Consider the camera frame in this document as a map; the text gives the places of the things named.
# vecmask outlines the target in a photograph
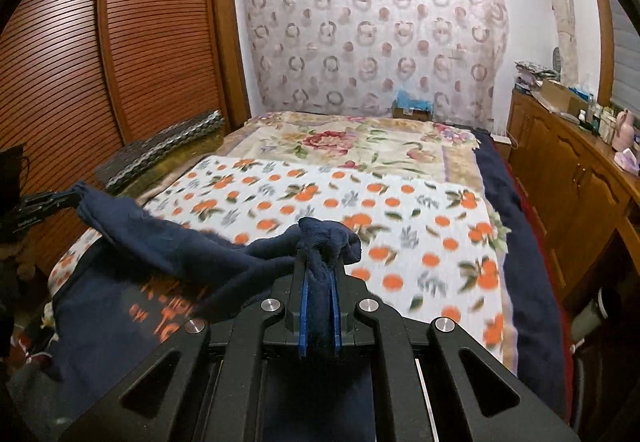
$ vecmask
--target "dark blue cloth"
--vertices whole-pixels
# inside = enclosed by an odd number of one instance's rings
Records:
[[[545,268],[545,260],[515,189],[513,178],[491,137],[475,132],[476,162],[484,194],[511,229],[504,278],[518,331],[518,378],[559,416],[565,417],[566,384],[562,320]]]
[[[50,351],[69,418],[95,403],[187,317],[229,319],[266,296],[276,278],[292,272],[298,248],[306,250],[314,282],[309,328],[330,336],[327,325],[315,323],[330,317],[326,272],[340,254],[345,263],[360,260],[360,240],[344,225],[304,218],[278,237],[234,245],[153,218],[128,197],[84,183],[74,189],[82,194],[78,215],[102,238],[53,300],[60,341]]]

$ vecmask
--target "triangular cutout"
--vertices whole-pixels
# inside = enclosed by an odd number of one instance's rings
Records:
[[[476,395],[480,411],[491,417],[520,403],[520,397],[471,350],[459,352],[466,375]]]
[[[174,350],[164,356],[158,364],[143,375],[120,399],[123,408],[145,418],[155,418],[174,377],[181,353]]]

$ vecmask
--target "floral blanket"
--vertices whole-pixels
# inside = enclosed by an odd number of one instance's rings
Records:
[[[477,147],[472,133],[439,123],[272,112],[228,135],[217,154],[454,182],[482,194]]]
[[[339,220],[362,241],[346,268],[402,315],[459,322],[508,368],[514,332],[501,251],[504,229],[467,186],[330,165],[213,155],[146,205],[184,227],[212,229],[238,244],[282,233],[301,217]],[[52,273],[52,292],[99,238],[89,230]]]

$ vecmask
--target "cardboard box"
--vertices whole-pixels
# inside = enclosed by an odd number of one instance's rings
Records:
[[[394,101],[391,104],[391,115],[394,119],[411,119],[413,121],[431,121],[431,112],[426,110],[410,110],[410,114],[405,114],[404,109],[396,106],[396,102]]]
[[[580,110],[586,112],[589,108],[587,101],[575,95],[567,87],[546,79],[542,82],[540,95],[559,112],[566,112],[576,117],[580,115]]]

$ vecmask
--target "window blind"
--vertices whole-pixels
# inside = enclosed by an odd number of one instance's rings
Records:
[[[618,0],[609,3],[614,42],[611,100],[640,116],[640,36]]]

